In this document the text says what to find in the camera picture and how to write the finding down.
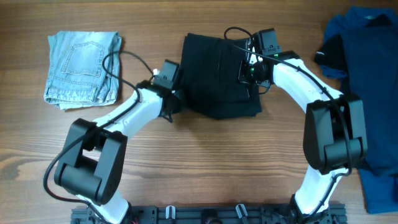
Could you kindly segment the black shorts garment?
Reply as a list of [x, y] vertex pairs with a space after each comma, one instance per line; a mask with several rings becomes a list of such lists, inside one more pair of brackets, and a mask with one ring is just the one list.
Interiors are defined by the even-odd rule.
[[238, 81], [247, 40], [234, 41], [189, 33], [185, 36], [181, 88], [187, 106], [213, 119], [255, 116], [262, 111], [259, 88]]

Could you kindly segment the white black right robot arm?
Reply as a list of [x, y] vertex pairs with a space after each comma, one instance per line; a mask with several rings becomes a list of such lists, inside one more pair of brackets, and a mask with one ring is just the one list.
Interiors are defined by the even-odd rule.
[[308, 169], [290, 207], [299, 222], [320, 218], [329, 209], [337, 183], [367, 154], [363, 102], [321, 81], [293, 51], [248, 53], [240, 63], [238, 80], [264, 88], [275, 85], [303, 109]]

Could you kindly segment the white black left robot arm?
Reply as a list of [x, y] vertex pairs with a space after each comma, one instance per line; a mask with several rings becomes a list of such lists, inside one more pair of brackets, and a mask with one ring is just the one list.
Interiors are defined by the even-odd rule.
[[118, 190], [127, 142], [153, 119], [171, 120], [179, 108], [173, 90], [144, 80], [107, 115], [74, 121], [62, 152], [51, 163], [54, 182], [86, 204], [91, 221], [131, 223], [131, 204]]

